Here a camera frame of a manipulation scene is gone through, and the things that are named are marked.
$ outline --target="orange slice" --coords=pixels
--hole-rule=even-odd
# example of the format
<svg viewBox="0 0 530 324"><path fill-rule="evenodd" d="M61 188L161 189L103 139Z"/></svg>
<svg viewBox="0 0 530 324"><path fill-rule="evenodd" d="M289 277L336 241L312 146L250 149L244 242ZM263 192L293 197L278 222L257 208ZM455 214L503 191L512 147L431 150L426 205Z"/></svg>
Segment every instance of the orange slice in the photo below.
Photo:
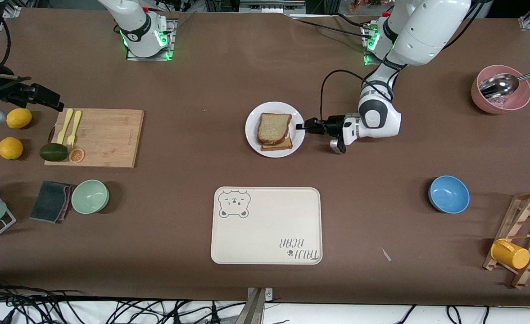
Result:
<svg viewBox="0 0 530 324"><path fill-rule="evenodd" d="M69 161L71 163L78 163L84 160L84 150L83 149L74 149L69 153Z"/></svg>

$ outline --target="brown table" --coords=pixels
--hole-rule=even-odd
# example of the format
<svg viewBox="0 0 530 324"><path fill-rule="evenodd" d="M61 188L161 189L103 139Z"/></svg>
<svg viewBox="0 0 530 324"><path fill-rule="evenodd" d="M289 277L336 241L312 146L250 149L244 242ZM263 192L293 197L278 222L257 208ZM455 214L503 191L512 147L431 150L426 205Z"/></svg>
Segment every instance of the brown table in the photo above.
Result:
<svg viewBox="0 0 530 324"><path fill-rule="evenodd" d="M7 65L17 75L59 92L67 107L143 109L145 120L133 170L44 166L37 152L57 115L45 107L29 106L33 127L0 127L0 140L26 146L16 162L0 158L0 195L18 218L0 236L0 279L90 296L230 300L246 298L247 287L273 287L284 302L530 305L530 281L511 289L510 273L481 268L512 195L530 191L530 104L491 116L469 96L490 64L530 72L530 31L516 20L476 20L430 64L404 70L395 88L398 136L362 139L337 155L328 137L307 135L277 160L246 142L248 113L279 100L305 119L318 116L328 72L372 70L358 37L280 14L196 14L178 31L174 61L141 63L125 61L106 11L23 9L9 26ZM325 116L353 112L358 100L355 78L331 76ZM444 174L471 191L459 215L428 203L429 181ZM43 180L91 178L111 192L102 214L72 211L61 225L28 219ZM317 188L321 263L213 263L220 186Z"/></svg>

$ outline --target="spoon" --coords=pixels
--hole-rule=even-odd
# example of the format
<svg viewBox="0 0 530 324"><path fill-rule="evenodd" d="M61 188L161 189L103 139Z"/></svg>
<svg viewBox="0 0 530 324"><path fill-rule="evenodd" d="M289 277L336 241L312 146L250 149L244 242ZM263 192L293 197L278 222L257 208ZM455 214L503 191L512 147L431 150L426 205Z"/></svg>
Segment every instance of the spoon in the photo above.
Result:
<svg viewBox="0 0 530 324"><path fill-rule="evenodd" d="M512 74L502 73L479 84L481 94L487 99L507 96L519 88L519 82L530 78L530 73L516 78Z"/></svg>

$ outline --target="toast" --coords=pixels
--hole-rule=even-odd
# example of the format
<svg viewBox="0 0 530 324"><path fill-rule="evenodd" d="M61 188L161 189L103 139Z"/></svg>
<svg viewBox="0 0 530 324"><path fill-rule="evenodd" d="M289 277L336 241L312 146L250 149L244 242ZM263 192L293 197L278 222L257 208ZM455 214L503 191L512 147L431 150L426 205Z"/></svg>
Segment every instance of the toast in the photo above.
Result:
<svg viewBox="0 0 530 324"><path fill-rule="evenodd" d="M283 142L277 145L261 145L262 151L269 151L269 150L290 150L293 148L293 142L291 142L291 138L285 139Z"/></svg>
<svg viewBox="0 0 530 324"><path fill-rule="evenodd" d="M283 143L289 133L291 118L289 113L262 113L257 131L259 143L268 146Z"/></svg>

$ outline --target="white paper scrap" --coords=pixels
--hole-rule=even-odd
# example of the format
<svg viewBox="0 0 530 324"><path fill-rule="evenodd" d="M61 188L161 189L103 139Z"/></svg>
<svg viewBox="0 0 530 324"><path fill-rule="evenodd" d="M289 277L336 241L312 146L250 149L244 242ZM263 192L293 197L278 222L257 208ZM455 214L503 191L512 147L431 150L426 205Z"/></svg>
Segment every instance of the white paper scrap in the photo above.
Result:
<svg viewBox="0 0 530 324"><path fill-rule="evenodd" d="M381 247L381 249L383 250L383 254L387 258L387 260L389 260L389 262L391 262L391 257L387 254L387 252L385 252L385 249L383 247Z"/></svg>

